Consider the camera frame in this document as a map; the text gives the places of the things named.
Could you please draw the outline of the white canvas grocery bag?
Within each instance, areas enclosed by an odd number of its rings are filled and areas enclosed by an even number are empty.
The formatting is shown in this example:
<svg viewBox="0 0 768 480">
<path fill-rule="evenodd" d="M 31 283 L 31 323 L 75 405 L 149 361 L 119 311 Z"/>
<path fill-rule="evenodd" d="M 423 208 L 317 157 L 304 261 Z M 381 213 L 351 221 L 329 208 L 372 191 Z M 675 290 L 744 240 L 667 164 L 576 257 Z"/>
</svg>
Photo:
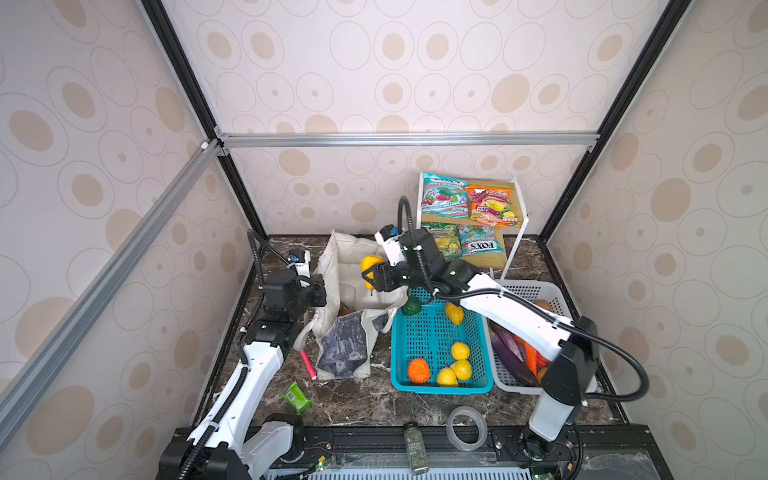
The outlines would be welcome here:
<svg viewBox="0 0 768 480">
<path fill-rule="evenodd" d="M 408 300 L 404 287 L 392 292 L 367 288 L 361 263 L 368 256 L 383 257 L 384 251 L 373 240 L 334 232 L 319 257 L 315 273 L 324 281 L 326 305 L 306 315 L 294 349 L 304 349 L 308 336 L 314 336 L 320 380 L 368 377 L 378 336 L 391 330 L 395 314 Z"/>
</svg>

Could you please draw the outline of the teal mint candy bag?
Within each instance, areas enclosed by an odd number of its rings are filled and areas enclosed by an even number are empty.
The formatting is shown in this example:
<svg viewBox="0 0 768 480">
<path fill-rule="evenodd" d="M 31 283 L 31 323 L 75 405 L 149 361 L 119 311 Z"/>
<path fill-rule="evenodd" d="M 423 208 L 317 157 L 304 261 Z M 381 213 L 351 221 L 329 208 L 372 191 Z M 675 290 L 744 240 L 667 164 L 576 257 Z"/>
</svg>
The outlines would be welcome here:
<svg viewBox="0 0 768 480">
<path fill-rule="evenodd" d="M 466 218 L 469 216 L 469 195 L 465 180 L 425 173 L 422 212 L 448 218 Z"/>
</svg>

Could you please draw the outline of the toy orange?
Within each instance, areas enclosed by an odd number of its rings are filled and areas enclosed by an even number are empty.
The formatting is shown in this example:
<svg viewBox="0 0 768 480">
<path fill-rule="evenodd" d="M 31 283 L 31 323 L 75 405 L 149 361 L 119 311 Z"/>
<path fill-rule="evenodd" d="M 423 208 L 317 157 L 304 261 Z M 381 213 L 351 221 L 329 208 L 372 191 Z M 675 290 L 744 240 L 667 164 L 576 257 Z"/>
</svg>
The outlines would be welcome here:
<svg viewBox="0 0 768 480">
<path fill-rule="evenodd" d="M 431 370 L 423 358 L 415 358 L 409 362 L 407 367 L 407 378 L 412 384 L 425 384 L 431 378 Z"/>
</svg>

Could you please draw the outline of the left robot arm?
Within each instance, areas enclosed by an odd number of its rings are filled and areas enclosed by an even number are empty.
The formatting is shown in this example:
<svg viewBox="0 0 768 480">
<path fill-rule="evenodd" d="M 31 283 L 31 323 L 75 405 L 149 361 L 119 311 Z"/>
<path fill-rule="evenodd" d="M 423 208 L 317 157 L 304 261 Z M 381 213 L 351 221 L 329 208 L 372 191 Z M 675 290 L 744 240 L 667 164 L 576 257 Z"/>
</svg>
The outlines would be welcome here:
<svg viewBox="0 0 768 480">
<path fill-rule="evenodd" d="M 326 305 L 323 279 L 308 262 L 267 276 L 261 306 L 249 319 L 239 361 L 221 395 L 187 435 L 178 432 L 159 462 L 159 479 L 259 479 L 289 454 L 302 454 L 302 421 L 277 415 L 257 433 L 251 422 L 267 386 L 301 331 L 308 310 Z"/>
</svg>

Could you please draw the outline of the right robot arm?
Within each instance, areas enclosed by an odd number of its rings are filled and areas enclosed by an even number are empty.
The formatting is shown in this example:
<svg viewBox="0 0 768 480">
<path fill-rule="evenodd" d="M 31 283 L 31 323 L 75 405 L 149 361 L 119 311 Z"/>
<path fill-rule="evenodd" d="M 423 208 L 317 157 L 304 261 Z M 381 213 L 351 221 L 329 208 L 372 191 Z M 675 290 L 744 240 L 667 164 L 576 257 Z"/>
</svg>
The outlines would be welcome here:
<svg viewBox="0 0 768 480">
<path fill-rule="evenodd" d="M 421 287 L 434 298 L 476 312 L 530 344 L 550 361 L 543 376 L 536 407 L 528 421 L 525 440 L 542 446 L 554 443 L 575 409 L 590 398 L 635 401 L 650 387 L 649 375 L 631 354 L 597 334 L 594 322 L 544 310 L 512 293 L 478 267 L 447 261 L 430 232 L 423 228 L 400 232 L 388 225 L 375 234 L 385 259 L 362 270 L 374 290 Z M 639 386 L 628 394 L 609 395 L 592 386 L 604 348 L 623 358 L 638 375 Z"/>
</svg>

